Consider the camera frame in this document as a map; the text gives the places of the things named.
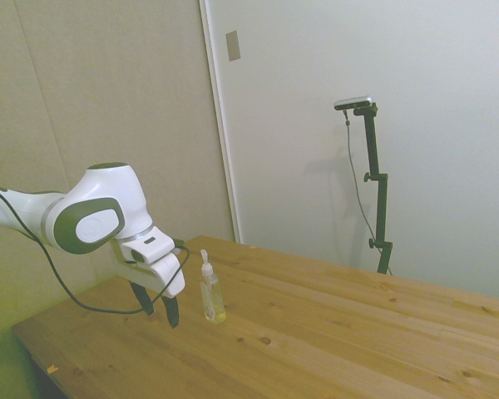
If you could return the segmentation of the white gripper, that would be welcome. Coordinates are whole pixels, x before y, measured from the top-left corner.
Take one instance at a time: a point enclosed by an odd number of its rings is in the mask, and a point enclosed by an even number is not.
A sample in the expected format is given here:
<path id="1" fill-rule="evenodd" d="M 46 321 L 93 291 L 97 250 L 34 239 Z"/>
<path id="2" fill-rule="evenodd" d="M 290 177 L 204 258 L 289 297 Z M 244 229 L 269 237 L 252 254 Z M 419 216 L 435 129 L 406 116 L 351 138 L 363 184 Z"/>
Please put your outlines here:
<path id="1" fill-rule="evenodd" d="M 126 259 L 115 240 L 112 240 L 110 244 L 116 259 L 116 272 L 119 276 L 131 281 L 131 289 L 142 311 L 148 316 L 154 312 L 154 304 L 146 289 L 160 293 L 163 296 L 167 320 L 172 328 L 176 328 L 180 323 L 176 296 L 185 288 L 185 278 L 180 270 L 179 259 L 170 251 L 152 264 L 144 264 Z"/>

